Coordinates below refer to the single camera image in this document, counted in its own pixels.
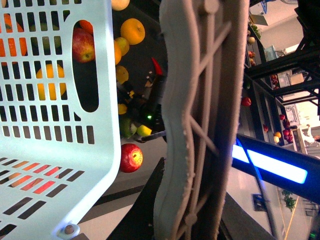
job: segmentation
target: person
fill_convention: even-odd
[[[320,136],[312,136],[310,124],[307,124],[308,131],[305,134],[302,134],[302,139],[306,142],[306,148],[308,147],[319,147],[320,146]]]

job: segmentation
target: fruit bin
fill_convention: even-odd
[[[8,0],[0,8],[1,26],[4,14],[10,15],[13,32],[3,27],[0,34],[7,53],[0,57],[0,238],[69,239],[72,234],[61,230],[79,222],[114,181],[120,164],[111,1]],[[72,32],[82,19],[94,28],[96,82],[90,89],[96,90],[96,98],[80,97],[75,84],[81,66],[73,64]],[[33,24],[35,31],[30,31]],[[39,43],[42,37],[49,39],[49,53],[32,44],[31,38]],[[25,56],[19,51],[21,38]],[[55,48],[55,38],[61,47]],[[17,56],[8,54],[8,39],[14,39]],[[54,78],[36,78],[48,63]],[[62,78],[57,77],[58,64]],[[47,87],[45,100],[39,98],[38,84],[48,83],[54,83],[56,100],[50,100]]]

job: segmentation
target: fluorescent light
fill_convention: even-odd
[[[294,181],[298,184],[304,184],[308,172],[300,167],[280,161],[278,159],[263,155],[261,153],[248,150],[248,154],[253,164],[263,170],[276,174],[283,178]],[[249,163],[244,149],[238,145],[233,145],[232,157],[242,162]]]

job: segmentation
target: red apple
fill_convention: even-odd
[[[137,145],[126,143],[121,146],[120,171],[133,173],[137,171],[143,162],[143,154]]]
[[[251,105],[251,99],[247,96],[243,97],[241,100],[241,105],[245,107],[249,107]]]
[[[96,58],[94,37],[82,28],[73,30],[72,57],[79,63],[87,63]]]
[[[289,135],[289,131],[287,129],[283,130],[282,133],[283,133],[284,136],[288,136]]]
[[[267,125],[263,124],[263,131],[265,131],[266,133],[269,131],[269,128]]]
[[[280,120],[285,120],[285,119],[286,119],[286,115],[280,114],[280,115],[279,115],[279,118],[280,118]]]

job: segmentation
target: basket rivet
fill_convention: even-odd
[[[67,225],[64,229],[65,234],[72,234],[74,231],[75,229],[72,225]]]

